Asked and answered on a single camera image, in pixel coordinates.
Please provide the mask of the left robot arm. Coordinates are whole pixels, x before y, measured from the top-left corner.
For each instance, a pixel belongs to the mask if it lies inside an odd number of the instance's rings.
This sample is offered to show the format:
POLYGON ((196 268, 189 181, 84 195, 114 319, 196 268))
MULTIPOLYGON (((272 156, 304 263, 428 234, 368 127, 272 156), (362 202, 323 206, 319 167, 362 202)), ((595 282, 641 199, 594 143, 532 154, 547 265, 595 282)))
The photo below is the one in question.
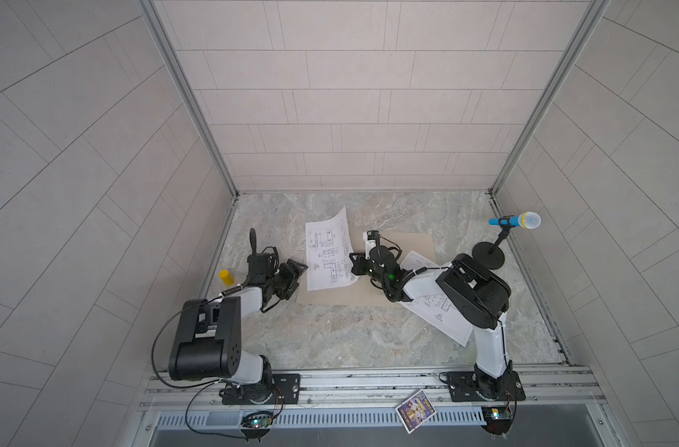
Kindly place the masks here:
POLYGON ((274 396, 270 361, 242 348, 242 322, 272 309, 269 301, 287 300, 300 288, 306 264, 279 261, 276 249, 248 256, 246 280, 213 300, 190 300, 179 323, 168 361, 173 381, 225 381, 224 400, 264 404, 274 396))

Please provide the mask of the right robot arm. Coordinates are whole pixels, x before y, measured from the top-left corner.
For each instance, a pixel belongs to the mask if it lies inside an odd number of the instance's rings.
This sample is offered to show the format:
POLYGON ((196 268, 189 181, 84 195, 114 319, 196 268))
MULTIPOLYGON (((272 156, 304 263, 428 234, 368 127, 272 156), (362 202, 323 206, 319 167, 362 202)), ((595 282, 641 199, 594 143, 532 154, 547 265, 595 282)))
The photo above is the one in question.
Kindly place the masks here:
POLYGON ((367 276, 393 303, 417 305, 421 298, 438 296, 459 312, 459 327, 473 327, 476 360, 473 372, 449 372, 447 383, 483 400, 519 398, 517 376, 506 351, 506 312, 511 290, 493 272, 461 253, 449 264, 400 267, 393 250, 382 245, 369 253, 350 253, 352 273, 367 276))

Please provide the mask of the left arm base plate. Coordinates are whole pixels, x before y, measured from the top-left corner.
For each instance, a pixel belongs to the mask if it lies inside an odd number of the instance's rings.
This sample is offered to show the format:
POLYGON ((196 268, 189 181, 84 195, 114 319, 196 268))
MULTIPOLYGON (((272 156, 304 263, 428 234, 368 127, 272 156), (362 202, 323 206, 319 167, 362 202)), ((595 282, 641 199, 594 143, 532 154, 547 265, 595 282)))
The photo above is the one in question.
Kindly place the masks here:
POLYGON ((299 374, 273 374, 257 384, 229 384, 219 395, 224 405, 297 404, 301 379, 299 374))

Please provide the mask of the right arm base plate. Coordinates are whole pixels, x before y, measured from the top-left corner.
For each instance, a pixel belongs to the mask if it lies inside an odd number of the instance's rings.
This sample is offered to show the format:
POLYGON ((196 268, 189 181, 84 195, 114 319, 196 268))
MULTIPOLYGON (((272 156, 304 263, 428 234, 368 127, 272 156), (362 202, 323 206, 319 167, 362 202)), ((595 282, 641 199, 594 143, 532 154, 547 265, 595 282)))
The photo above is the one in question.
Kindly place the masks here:
POLYGON ((523 402, 526 393, 516 371, 506 370, 499 378, 485 372, 446 372, 443 383, 453 402, 523 402))

